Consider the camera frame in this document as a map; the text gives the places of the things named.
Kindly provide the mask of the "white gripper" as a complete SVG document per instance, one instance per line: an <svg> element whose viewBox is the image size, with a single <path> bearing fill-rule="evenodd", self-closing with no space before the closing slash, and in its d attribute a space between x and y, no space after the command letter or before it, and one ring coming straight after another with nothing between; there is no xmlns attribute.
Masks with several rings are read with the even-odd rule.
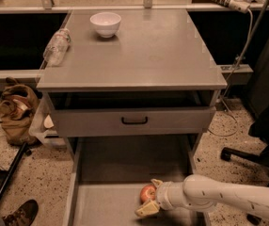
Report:
<svg viewBox="0 0 269 226"><path fill-rule="evenodd" d="M157 188L156 201L147 200L140 205L134 211L138 217L145 218L156 215L160 211L160 207L163 210L184 208L186 198L183 191L183 182L163 182L158 179L151 179L150 181Z"/></svg>

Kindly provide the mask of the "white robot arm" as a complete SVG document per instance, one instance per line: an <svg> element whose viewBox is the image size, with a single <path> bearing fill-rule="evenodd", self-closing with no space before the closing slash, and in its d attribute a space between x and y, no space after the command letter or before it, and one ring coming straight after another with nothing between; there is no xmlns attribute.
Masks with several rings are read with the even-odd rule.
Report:
<svg viewBox="0 0 269 226"><path fill-rule="evenodd" d="M222 183L198 174L191 174L182 182L151 181L154 197L135 210L138 217L156 215L161 209L209 212L223 203L269 221L269 187Z"/></svg>

